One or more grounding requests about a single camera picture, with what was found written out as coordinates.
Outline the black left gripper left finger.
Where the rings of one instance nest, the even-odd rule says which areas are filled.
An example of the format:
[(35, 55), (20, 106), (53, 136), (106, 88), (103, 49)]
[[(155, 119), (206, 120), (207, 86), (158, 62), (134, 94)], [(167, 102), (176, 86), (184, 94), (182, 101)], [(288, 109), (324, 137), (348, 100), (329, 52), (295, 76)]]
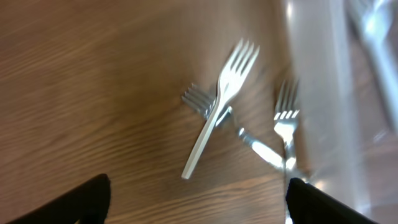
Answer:
[(110, 201), (111, 181), (106, 174), (99, 174), (11, 223), (104, 224)]

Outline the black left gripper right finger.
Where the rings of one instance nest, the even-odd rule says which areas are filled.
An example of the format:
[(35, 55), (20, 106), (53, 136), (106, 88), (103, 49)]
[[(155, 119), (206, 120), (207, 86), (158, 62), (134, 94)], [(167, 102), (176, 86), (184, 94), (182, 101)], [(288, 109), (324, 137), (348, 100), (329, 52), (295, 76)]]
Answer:
[(376, 224), (299, 178), (290, 179), (285, 201), (294, 224)]

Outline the white plastic fork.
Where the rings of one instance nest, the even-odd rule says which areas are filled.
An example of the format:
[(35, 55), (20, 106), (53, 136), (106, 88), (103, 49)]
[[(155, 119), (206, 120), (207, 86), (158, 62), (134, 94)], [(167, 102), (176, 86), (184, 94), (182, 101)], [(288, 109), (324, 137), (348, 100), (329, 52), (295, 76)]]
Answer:
[(193, 146), (181, 178), (187, 180), (191, 177), (212, 134), (218, 116), (223, 108), (239, 93), (259, 55), (259, 51), (260, 46), (256, 46), (253, 42), (240, 40), (225, 62), (218, 77), (214, 107)]

